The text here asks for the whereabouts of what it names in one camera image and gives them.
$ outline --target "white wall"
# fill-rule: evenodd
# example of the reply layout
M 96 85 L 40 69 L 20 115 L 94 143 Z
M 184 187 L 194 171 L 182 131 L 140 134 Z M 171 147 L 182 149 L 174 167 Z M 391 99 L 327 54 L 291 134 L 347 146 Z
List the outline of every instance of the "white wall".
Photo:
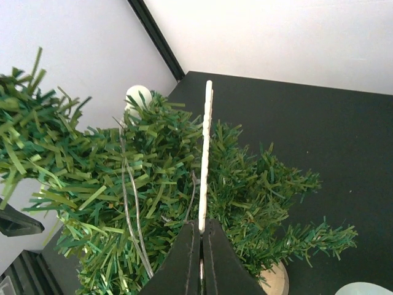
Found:
M 73 97 L 93 97 L 84 108 L 81 128 L 117 126 L 112 116 L 122 115 L 125 92 L 132 85 L 164 95 L 176 85 L 126 0 L 1 1 L 0 28 L 0 73 L 9 74 L 13 66 L 31 71 L 42 46 L 41 67 L 48 73 L 41 88 L 60 85 Z M 18 210 L 27 207 L 38 189 L 35 181 L 20 183 L 10 204 Z M 21 250 L 43 248 L 56 216 L 33 217 L 43 222 L 43 234 L 0 234 L 0 274 Z
M 146 3 L 185 72 L 393 94 L 393 1 Z

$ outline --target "twisted white stick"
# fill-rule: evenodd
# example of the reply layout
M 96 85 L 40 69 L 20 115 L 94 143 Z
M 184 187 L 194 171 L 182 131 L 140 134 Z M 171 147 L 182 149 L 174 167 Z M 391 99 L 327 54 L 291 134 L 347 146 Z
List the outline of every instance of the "twisted white stick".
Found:
M 204 102 L 203 116 L 203 153 L 201 166 L 201 191 L 199 199 L 198 228 L 200 234 L 203 234 L 207 210 L 207 194 L 208 194 L 208 167 L 209 167 L 209 144 L 210 144 L 210 124 L 213 104 L 213 88 L 212 82 L 206 83 L 206 96 Z

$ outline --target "artificial christmas tree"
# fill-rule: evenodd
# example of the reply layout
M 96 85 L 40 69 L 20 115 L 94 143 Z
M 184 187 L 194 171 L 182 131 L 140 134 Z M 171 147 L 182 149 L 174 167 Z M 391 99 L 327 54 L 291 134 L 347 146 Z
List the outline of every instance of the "artificial christmas tree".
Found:
M 185 220 L 198 217 L 191 201 L 198 200 L 201 119 L 152 92 L 150 103 L 128 97 L 133 112 L 125 112 L 120 128 L 81 132 L 78 118 L 90 98 L 79 103 L 65 93 L 41 93 L 45 71 L 36 75 L 37 65 L 38 59 L 32 75 L 13 69 L 0 77 L 0 209 L 20 180 L 37 179 L 43 187 L 26 211 L 58 212 L 61 252 L 82 264 L 79 294 L 136 294 L 151 276 L 145 256 L 155 272 Z M 208 217 L 221 223 L 251 275 L 258 279 L 292 256 L 309 261 L 318 251 L 340 258 L 355 246 L 353 226 L 333 229 L 324 220 L 284 229 L 292 197 L 318 190 L 318 174 L 286 167 L 273 145 L 250 155 L 238 145 L 240 132 L 219 121 L 213 126 Z

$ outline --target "white round object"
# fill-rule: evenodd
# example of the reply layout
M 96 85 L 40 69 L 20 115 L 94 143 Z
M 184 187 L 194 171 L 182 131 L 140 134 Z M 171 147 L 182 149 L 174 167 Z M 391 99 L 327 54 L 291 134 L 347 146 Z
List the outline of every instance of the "white round object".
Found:
M 267 295 L 288 295 L 289 278 L 282 262 L 278 265 L 274 264 L 270 270 L 263 270 L 260 276 L 269 284 L 267 286 L 262 281 L 259 283 Z
M 393 295 L 393 292 L 371 283 L 356 282 L 345 285 L 336 295 Z
M 128 96 L 130 96 L 135 100 L 135 102 L 138 104 L 138 106 L 140 106 L 141 108 L 144 108 L 144 104 L 143 104 L 141 95 L 145 99 L 146 106 L 149 106 L 150 103 L 152 102 L 153 98 L 152 98 L 152 94 L 151 94 L 150 90 L 147 89 L 145 86 L 141 86 L 141 85 L 132 86 L 131 88 L 129 88 L 127 90 L 125 99 L 126 99 L 126 101 L 130 101 L 130 99 L 128 98 Z M 128 111 L 132 116 L 139 117 L 138 112 L 133 108 L 133 105 L 130 103 L 127 103 L 124 110 Z

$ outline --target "white ball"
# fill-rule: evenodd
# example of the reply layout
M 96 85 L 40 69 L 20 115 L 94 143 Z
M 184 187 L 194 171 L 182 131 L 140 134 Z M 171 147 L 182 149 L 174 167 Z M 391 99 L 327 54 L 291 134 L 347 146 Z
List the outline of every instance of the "white ball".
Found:
M 152 102 L 152 94 L 150 93 L 149 89 L 141 85 L 132 86 L 130 89 L 127 90 L 126 97 L 125 97 L 126 101 L 130 101 L 130 99 L 128 98 L 128 96 L 130 96 L 136 101 L 138 106 L 144 108 L 144 104 L 141 95 L 139 93 L 141 93 L 143 98 L 145 99 L 146 106 L 149 106 L 150 103 Z M 132 115 L 138 114 L 138 112 L 133 108 L 133 105 L 130 103 L 127 103 L 125 107 L 125 111 L 131 112 Z

